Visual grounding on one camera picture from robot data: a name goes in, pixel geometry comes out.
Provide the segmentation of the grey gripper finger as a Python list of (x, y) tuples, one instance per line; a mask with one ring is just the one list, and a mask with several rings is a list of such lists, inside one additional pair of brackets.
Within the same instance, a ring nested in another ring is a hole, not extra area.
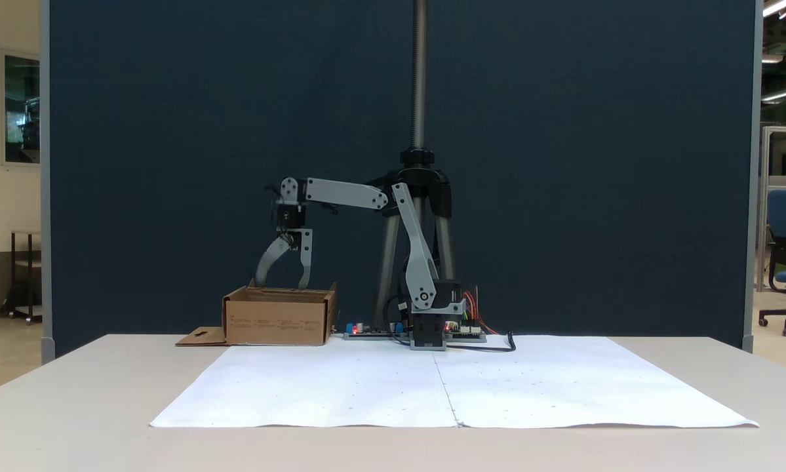
[(307, 289), (309, 280), (311, 280), (311, 266), (312, 266), (312, 247), (313, 247), (313, 230), (311, 228), (304, 228), (300, 230), (300, 262), (303, 267), (303, 274), (301, 275), (298, 288), (300, 290)]
[(272, 269), (287, 253), (288, 252), (285, 252), (285, 248), (281, 244), (279, 235), (276, 236), (276, 238), (270, 242), (269, 247), (267, 247), (267, 250), (264, 251), (258, 261), (254, 274), (255, 287), (263, 288), (267, 286), (267, 278), (269, 278), (270, 269)]

